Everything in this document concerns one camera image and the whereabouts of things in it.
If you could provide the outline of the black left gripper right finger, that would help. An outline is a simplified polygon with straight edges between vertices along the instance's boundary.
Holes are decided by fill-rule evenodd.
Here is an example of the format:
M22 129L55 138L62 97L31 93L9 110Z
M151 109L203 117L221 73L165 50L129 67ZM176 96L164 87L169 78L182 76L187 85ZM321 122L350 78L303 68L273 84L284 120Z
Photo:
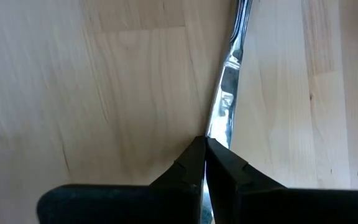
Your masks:
M358 190L287 188L217 140L206 143L216 223L358 223Z

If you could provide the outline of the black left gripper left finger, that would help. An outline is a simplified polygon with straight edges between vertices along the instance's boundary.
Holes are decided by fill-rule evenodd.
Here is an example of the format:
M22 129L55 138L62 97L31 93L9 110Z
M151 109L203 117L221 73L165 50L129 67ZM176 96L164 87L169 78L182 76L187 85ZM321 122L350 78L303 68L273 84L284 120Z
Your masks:
M200 223L204 158L202 136L149 185L68 184L37 203L40 223Z

